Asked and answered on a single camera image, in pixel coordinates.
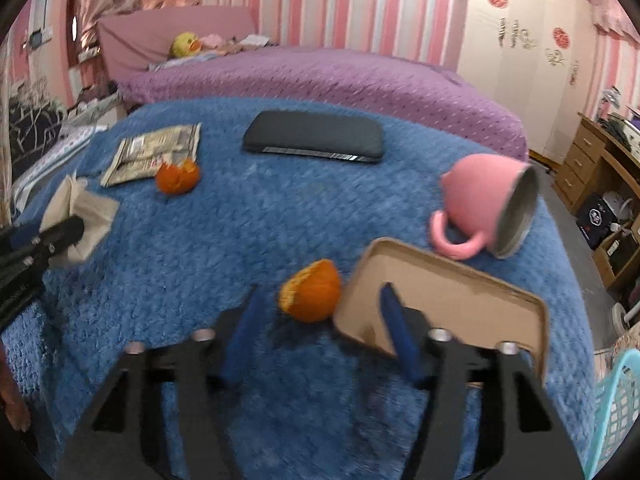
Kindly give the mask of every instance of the yellow duck toy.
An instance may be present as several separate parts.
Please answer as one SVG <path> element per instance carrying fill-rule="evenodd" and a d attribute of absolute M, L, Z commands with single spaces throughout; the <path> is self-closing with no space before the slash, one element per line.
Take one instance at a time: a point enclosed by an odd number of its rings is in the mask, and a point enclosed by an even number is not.
<path fill-rule="evenodd" d="M 199 54 L 202 50 L 202 42 L 193 32 L 183 32 L 175 38 L 171 46 L 171 57 L 189 57 Z"/>

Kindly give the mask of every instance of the wall socket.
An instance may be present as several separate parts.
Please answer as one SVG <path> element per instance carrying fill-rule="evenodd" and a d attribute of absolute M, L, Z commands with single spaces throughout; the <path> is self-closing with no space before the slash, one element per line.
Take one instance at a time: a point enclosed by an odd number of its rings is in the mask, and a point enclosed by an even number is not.
<path fill-rule="evenodd" d="M 53 27 L 45 27 L 42 29 L 42 43 L 53 40 Z"/>

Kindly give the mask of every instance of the human hand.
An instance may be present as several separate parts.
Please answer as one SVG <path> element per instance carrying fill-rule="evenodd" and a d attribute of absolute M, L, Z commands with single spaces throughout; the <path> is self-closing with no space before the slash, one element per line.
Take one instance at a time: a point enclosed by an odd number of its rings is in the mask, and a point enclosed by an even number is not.
<path fill-rule="evenodd" d="M 4 402 L 4 413 L 14 430 L 27 431 L 31 425 L 31 415 L 6 362 L 2 341 L 0 341 L 0 400 Z"/>

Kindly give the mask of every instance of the blue gripper pad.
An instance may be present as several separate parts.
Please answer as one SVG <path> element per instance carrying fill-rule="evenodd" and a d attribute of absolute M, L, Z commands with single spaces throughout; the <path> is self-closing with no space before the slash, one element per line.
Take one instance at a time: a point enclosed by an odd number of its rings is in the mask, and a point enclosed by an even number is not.
<path fill-rule="evenodd" d="M 400 366 L 406 378 L 417 386 L 427 379 L 427 374 L 420 355 L 420 346 L 424 344 L 424 339 L 417 338 L 415 330 L 412 330 L 408 324 L 409 320 L 407 318 L 409 314 L 414 312 L 422 318 L 422 323 L 419 324 L 425 326 L 426 319 L 424 315 L 418 310 L 402 305 L 390 283 L 386 283 L 380 289 L 380 313 L 391 336 Z"/>
<path fill-rule="evenodd" d="M 264 326 L 266 301 L 264 291 L 257 287 L 248 298 L 244 313 L 226 344 L 225 360 L 220 377 L 227 383 L 239 383 L 254 351 L 254 343 Z"/>

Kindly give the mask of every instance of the pink blanket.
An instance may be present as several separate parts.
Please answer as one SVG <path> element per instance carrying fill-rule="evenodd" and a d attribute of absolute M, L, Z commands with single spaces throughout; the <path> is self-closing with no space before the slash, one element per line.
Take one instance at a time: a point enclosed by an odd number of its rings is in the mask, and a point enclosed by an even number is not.
<path fill-rule="evenodd" d="M 354 50 L 266 47 L 118 81 L 126 100 L 207 96 L 322 101 L 424 124 L 527 158 L 519 118 L 440 67 Z"/>

